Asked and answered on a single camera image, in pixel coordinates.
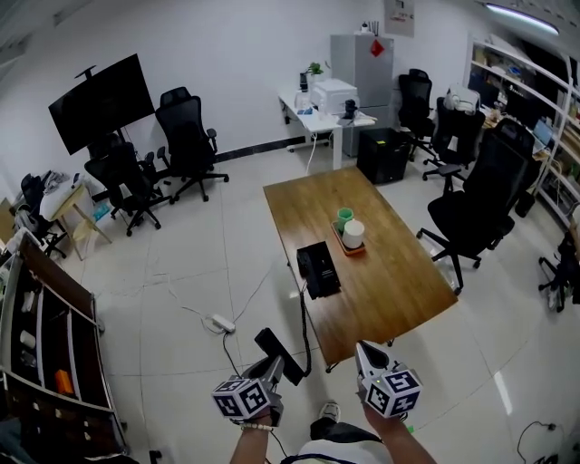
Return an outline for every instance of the human hand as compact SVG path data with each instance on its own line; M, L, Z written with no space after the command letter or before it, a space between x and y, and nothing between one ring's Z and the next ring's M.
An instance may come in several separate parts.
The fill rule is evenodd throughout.
M252 422L254 424L260 424L260 425L267 425L269 427L272 427L272 415L271 415L271 411L270 408L265 408L263 410L261 410L257 417L250 419L248 422Z
M385 419L381 414L379 414L366 403L362 404L362 408L364 409L364 416L366 417L366 420L369 421L371 427L377 431L381 438L384 435L390 435L395 431L400 430L401 427L405 429L398 416Z

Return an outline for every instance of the small table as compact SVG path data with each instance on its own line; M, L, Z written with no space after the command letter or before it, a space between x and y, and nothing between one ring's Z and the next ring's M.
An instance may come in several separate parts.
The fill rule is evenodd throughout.
M278 95L280 101L304 126L304 128L311 134L320 132L333 133L333 169L340 169L343 165L343 129L344 126L338 124L340 118L332 114L322 114L313 108L312 114L298 114L298 109L295 107L296 92L282 92ZM369 118L359 111L357 119L346 129L353 127L373 126L375 120ZM296 145L287 147L289 150L297 148Z
M56 210L56 212L52 215L52 217L47 218L49 222L54 222L57 219L60 220L66 232L66 235L69 236L69 238L71 239L72 247L74 248L76 255L79 257L81 261L82 256L81 253L79 252L79 249L76 246L76 241L86 237L87 234L91 232L91 230L94 230L109 243L112 243L111 239L108 238L107 235L97 227L94 220L92 220L91 217L88 217L86 214L84 214L82 209L80 209L79 206L77 205L77 203L81 200L82 195L86 191L87 191L86 187L84 185L81 185L71 194L70 197L68 197L62 203L61 207ZM64 219L64 215L68 213L71 208L73 208L82 218L82 222L76 227L74 231L71 231L71 228L68 226L68 224L66 224L66 220Z
M264 187L296 283L296 250L325 241L341 292L308 302L328 365L354 355L359 340L385 343L457 302L417 238L357 169L340 169ZM346 256L331 229L339 208L365 225L364 253Z

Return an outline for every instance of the power strip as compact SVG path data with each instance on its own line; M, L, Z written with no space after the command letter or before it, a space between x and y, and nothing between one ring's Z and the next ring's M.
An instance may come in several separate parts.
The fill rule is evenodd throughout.
M236 330L236 326L234 323L230 323L228 319L225 317L220 316L219 314L214 314L211 316L211 322L214 323L216 327L223 329L228 334L231 334Z

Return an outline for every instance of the refrigerator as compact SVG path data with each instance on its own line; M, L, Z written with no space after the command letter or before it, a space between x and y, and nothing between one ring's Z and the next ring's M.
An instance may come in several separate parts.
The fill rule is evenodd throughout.
M358 156L361 131L392 127L392 66L394 40L372 34L341 34L330 37L334 79L358 89L363 113L377 118L374 126L343 130L343 152Z

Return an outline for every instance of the red sticker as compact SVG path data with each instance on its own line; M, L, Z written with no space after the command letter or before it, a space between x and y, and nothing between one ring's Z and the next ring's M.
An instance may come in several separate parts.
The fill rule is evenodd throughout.
M372 47L371 47L371 53L374 55L374 57L376 58L377 56L379 56L382 52L384 52L384 47L381 45L381 43L378 40L375 40L372 43Z

